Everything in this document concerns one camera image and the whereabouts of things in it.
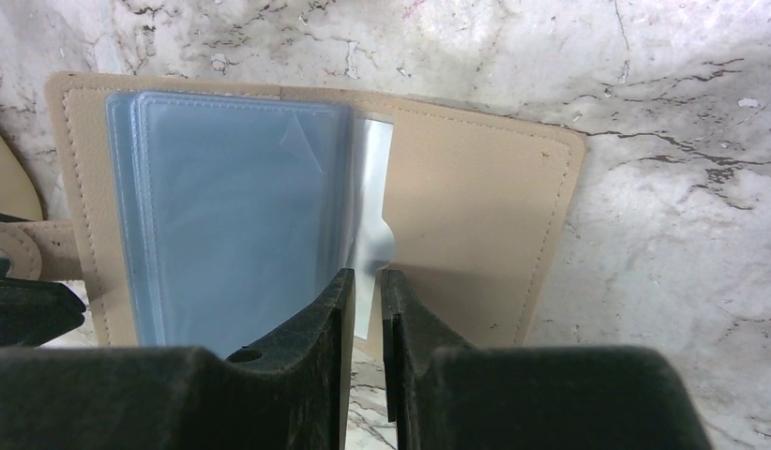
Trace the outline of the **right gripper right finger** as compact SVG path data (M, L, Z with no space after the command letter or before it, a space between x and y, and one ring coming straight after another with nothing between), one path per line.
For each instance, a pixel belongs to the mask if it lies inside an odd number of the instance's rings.
M643 347L481 349L380 274L388 418L401 449L708 449L681 377Z

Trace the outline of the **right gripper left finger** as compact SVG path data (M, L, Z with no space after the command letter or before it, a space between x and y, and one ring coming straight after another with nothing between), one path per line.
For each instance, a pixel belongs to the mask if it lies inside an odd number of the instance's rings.
M0 449L340 449L355 275L220 358L201 347L0 349Z

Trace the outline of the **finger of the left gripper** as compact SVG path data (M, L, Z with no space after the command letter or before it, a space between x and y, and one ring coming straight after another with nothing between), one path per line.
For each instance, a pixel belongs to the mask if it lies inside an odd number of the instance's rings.
M0 348L38 347L77 329L86 306L67 286L12 278L0 257Z

